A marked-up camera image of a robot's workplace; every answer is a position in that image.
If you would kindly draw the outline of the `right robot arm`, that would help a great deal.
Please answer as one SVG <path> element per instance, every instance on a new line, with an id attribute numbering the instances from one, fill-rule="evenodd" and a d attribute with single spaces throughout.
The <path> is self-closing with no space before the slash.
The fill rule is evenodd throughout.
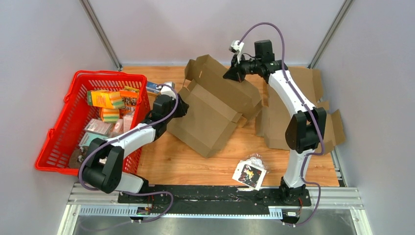
<path id="1" fill-rule="evenodd" d="M 247 74 L 259 75 L 279 95 L 291 116 L 285 131 L 290 157 L 279 186 L 280 201 L 291 205 L 305 195 L 305 168 L 318 146 L 323 146 L 327 113 L 306 98 L 291 77 L 284 60 L 275 59 L 270 40 L 256 41 L 255 56 L 251 59 L 245 59 L 243 46 L 241 40 L 231 43 L 229 50 L 234 55 L 223 78 L 243 82 Z"/>

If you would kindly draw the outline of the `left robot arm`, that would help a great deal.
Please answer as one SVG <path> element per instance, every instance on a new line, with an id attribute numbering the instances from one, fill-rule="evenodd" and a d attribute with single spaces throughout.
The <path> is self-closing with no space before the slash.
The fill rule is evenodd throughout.
<path id="1" fill-rule="evenodd" d="M 189 105 L 180 95 L 161 94 L 137 126 L 114 138 L 92 140 L 78 171 L 81 185 L 107 194 L 126 192 L 138 203 L 147 201 L 150 191 L 143 186 L 144 179 L 124 171 L 124 160 L 144 145 L 156 141 L 165 133 L 168 123 L 174 118 L 184 117 L 188 109 Z"/>

